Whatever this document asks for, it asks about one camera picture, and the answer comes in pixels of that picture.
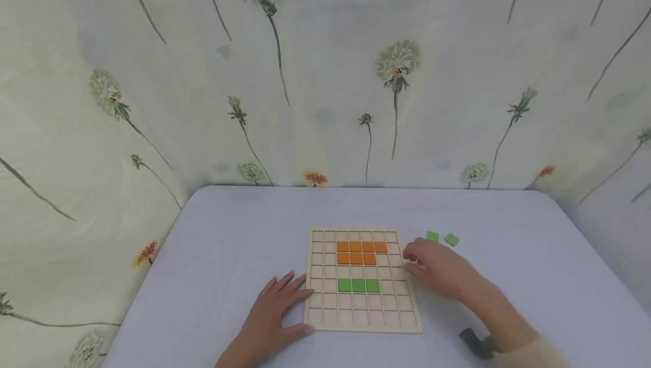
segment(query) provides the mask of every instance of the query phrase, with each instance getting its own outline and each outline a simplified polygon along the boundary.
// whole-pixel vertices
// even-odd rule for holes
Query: table
[[[305,270],[311,228],[453,232],[573,367],[651,367],[651,318],[569,218],[533,191],[205,187],[185,205],[103,368],[212,368],[271,275]],[[317,331],[265,367],[483,367],[462,305],[416,286],[423,334]],[[296,305],[284,323],[302,321]]]

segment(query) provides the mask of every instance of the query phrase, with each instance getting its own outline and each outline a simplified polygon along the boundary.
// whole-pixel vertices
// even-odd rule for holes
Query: green tile row
[[[340,292],[380,293],[379,279],[338,279]]]

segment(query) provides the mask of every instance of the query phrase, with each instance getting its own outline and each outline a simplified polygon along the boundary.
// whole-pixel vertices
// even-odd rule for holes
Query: right hand
[[[402,257],[418,263],[404,264],[409,274],[446,298],[466,303],[477,291],[490,285],[470,262],[439,243],[417,238],[407,244]]]

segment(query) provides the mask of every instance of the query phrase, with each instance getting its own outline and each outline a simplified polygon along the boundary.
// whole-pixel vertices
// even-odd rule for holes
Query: orange tile row
[[[377,252],[387,253],[387,244],[382,241],[372,243],[370,241],[338,241],[337,252]]]

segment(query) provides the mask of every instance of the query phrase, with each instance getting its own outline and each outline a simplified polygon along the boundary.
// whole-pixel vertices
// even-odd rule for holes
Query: floral wallpaper
[[[206,184],[543,192],[651,312],[651,0],[0,3],[13,366],[98,366]]]

